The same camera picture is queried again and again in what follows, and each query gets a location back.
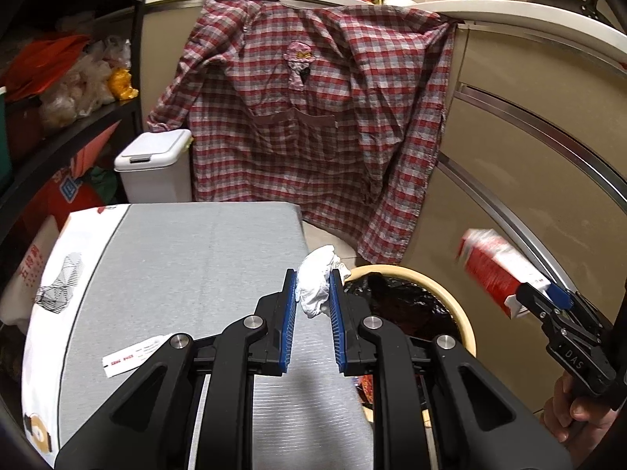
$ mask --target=small white label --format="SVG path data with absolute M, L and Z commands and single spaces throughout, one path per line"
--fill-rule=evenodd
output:
M 103 357 L 102 367 L 105 369 L 107 378 L 139 367 L 171 336 L 172 334 L 154 336 Z

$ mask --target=plaid shirt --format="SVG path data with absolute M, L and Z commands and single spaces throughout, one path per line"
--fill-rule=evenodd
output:
M 208 0 L 149 128 L 191 129 L 197 201 L 291 202 L 398 263 L 437 161 L 453 33 L 417 9 Z

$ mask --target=cardboard box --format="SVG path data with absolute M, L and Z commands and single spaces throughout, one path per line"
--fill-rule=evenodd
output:
M 528 282 L 545 292 L 551 282 L 494 230 L 469 229 L 462 237 L 458 260 L 510 318 L 528 310 L 516 300 L 516 289 Z

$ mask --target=white tissue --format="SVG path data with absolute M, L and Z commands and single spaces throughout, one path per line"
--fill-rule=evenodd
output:
M 322 312 L 322 304 L 328 300 L 328 276 L 333 269 L 340 270 L 344 284 L 350 271 L 337 257 L 333 246 L 323 246 L 310 252 L 300 264 L 296 276 L 296 301 L 300 302 L 308 318 Z

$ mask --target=floor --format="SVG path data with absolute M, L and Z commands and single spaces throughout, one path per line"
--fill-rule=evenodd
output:
M 338 255 L 342 263 L 344 263 L 349 270 L 362 265 L 368 265 L 368 262 L 360 257 L 355 250 L 356 246 L 346 241 L 349 240 L 348 238 L 341 239 L 305 221 L 303 221 L 303 233 L 305 233 L 305 240 L 310 252 L 330 244 L 334 246 L 335 254 Z

